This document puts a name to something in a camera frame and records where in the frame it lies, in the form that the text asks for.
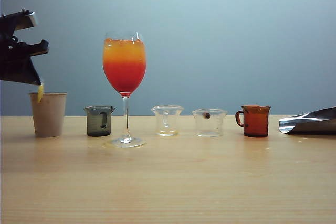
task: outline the mug handle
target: mug handle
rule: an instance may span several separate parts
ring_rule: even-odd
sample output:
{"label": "mug handle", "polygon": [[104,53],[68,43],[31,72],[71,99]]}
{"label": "mug handle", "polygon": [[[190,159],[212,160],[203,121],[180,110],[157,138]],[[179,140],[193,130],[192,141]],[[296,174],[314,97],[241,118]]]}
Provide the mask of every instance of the mug handle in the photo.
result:
{"label": "mug handle", "polygon": [[100,112],[100,114],[103,116],[103,122],[101,124],[101,128],[106,128],[106,122],[107,122],[107,114],[105,112]]}
{"label": "mug handle", "polygon": [[169,111],[167,111],[167,110],[163,111],[163,126],[165,128],[169,127],[169,124],[168,124],[168,115],[169,115]]}
{"label": "mug handle", "polygon": [[244,112],[242,110],[236,112],[236,115],[235,115],[236,116],[236,122],[240,127],[244,128],[244,125],[241,123],[240,117],[239,117],[241,113],[244,113]]}

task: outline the beige paper cup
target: beige paper cup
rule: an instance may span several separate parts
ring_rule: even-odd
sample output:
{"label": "beige paper cup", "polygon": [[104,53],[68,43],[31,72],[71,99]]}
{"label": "beige paper cup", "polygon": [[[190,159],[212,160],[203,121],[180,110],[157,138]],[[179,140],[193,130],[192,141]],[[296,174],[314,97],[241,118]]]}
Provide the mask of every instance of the beige paper cup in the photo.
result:
{"label": "beige paper cup", "polygon": [[35,135],[37,137],[60,136],[67,93],[43,93],[37,102],[37,93],[29,93],[33,110]]}

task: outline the orange liquid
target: orange liquid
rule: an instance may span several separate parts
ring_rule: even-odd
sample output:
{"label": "orange liquid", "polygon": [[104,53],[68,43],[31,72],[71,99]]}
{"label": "orange liquid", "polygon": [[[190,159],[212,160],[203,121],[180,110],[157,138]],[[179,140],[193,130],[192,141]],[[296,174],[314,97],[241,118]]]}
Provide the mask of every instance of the orange liquid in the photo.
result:
{"label": "orange liquid", "polygon": [[106,39],[103,51],[104,72],[110,84],[123,97],[129,97],[146,71],[145,45],[140,40]]}

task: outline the brown mug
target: brown mug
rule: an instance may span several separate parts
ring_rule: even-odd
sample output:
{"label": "brown mug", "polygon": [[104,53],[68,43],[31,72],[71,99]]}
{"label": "brown mug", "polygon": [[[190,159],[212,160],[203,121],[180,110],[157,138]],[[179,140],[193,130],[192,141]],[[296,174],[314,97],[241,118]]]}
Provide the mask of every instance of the brown mug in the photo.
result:
{"label": "brown mug", "polygon": [[[265,137],[268,135],[268,113],[271,107],[246,105],[243,110],[236,112],[236,122],[244,128],[244,135],[251,137]],[[244,115],[244,123],[240,121],[240,114]]]}

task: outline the clear measuring cup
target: clear measuring cup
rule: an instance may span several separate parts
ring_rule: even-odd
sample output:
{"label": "clear measuring cup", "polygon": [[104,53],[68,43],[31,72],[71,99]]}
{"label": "clear measuring cup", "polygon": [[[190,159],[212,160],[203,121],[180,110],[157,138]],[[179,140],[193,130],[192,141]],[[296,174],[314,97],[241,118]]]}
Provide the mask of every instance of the clear measuring cup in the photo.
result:
{"label": "clear measuring cup", "polygon": [[111,134],[112,106],[88,106],[84,110],[87,114],[88,136],[107,136]]}
{"label": "clear measuring cup", "polygon": [[152,108],[156,116],[156,133],[160,136],[173,136],[179,133],[177,118],[184,110],[177,105],[159,105]]}
{"label": "clear measuring cup", "polygon": [[198,109],[193,111],[197,136],[223,135],[223,118],[227,111],[221,109]]}

